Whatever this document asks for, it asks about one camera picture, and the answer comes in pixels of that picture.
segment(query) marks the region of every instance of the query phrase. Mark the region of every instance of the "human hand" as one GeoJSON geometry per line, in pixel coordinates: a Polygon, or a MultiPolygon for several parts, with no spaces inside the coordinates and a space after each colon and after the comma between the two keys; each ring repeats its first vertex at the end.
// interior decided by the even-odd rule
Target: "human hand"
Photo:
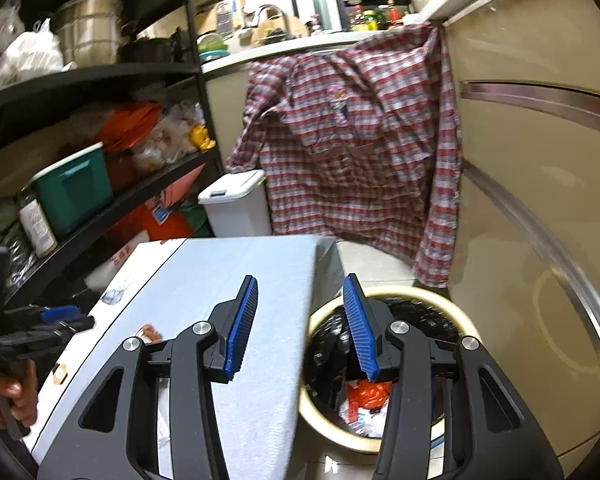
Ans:
{"type": "MultiPolygon", "coordinates": [[[[38,378],[36,364],[27,361],[26,376],[21,382],[0,372],[0,395],[13,399],[11,415],[28,428],[38,418],[38,378]]],[[[0,430],[5,428],[0,414],[0,430]]]]}

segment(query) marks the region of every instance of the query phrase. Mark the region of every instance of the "white lid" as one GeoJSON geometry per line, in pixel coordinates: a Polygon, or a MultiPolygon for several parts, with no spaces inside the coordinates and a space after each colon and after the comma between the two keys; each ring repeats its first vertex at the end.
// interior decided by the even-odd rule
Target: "white lid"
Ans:
{"type": "Polygon", "coordinates": [[[47,173],[49,173],[53,170],[57,170],[58,168],[60,168],[60,166],[64,166],[65,164],[68,164],[69,162],[71,162],[72,160],[75,160],[76,158],[86,155],[87,153],[93,152],[94,150],[100,149],[102,146],[104,146],[104,144],[102,144],[101,142],[96,142],[96,144],[92,144],[88,148],[84,148],[83,150],[80,150],[79,152],[75,152],[73,155],[69,155],[69,156],[66,156],[65,158],[63,158],[62,160],[58,160],[57,162],[53,163],[51,166],[47,166],[44,170],[41,170],[41,171],[37,172],[34,176],[32,176],[27,185],[31,184],[34,180],[39,179],[41,176],[45,176],[47,173]]]}
{"type": "Polygon", "coordinates": [[[264,170],[229,173],[221,176],[198,195],[200,204],[221,204],[247,196],[264,181],[264,170]]]}

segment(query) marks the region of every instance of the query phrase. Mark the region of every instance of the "white bottle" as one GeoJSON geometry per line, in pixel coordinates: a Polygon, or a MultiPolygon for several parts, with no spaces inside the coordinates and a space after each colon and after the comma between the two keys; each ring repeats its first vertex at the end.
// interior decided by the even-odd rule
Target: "white bottle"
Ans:
{"type": "Polygon", "coordinates": [[[33,193],[23,190],[20,196],[20,223],[39,258],[47,256],[58,246],[45,213],[33,193]]]}

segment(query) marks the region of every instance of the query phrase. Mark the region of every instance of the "table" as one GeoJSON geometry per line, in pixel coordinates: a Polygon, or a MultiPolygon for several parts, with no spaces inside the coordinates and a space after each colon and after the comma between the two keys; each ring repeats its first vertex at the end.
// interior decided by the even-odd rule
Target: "table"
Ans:
{"type": "MultiPolygon", "coordinates": [[[[213,384],[218,430],[231,478],[284,478],[296,420],[309,315],[339,292],[344,278],[334,238],[313,235],[168,240],[139,245],[79,333],[58,359],[66,378],[46,379],[38,421],[24,441],[41,462],[77,399],[118,345],[142,325],[164,339],[206,319],[233,299],[245,275],[258,280],[259,301],[242,369],[213,384]]],[[[164,404],[158,410],[164,413],[164,404]]],[[[168,446],[160,473],[169,476],[168,446]]]]}

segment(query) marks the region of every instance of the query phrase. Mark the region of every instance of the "light blue tablecloth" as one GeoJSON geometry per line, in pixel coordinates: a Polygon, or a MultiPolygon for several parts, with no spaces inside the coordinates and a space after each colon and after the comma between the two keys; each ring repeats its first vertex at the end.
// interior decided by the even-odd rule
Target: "light blue tablecloth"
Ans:
{"type": "MultiPolygon", "coordinates": [[[[176,337],[206,319],[217,303],[233,299],[247,274],[258,280],[258,309],[242,369],[230,384],[213,384],[218,429],[232,479],[284,478],[298,416],[308,317],[337,295],[344,278],[332,238],[186,240],[91,351],[46,422],[36,455],[46,453],[80,394],[122,340],[144,324],[155,326],[164,339],[176,337]]],[[[160,470],[168,474],[170,464],[162,460],[160,470]]]]}

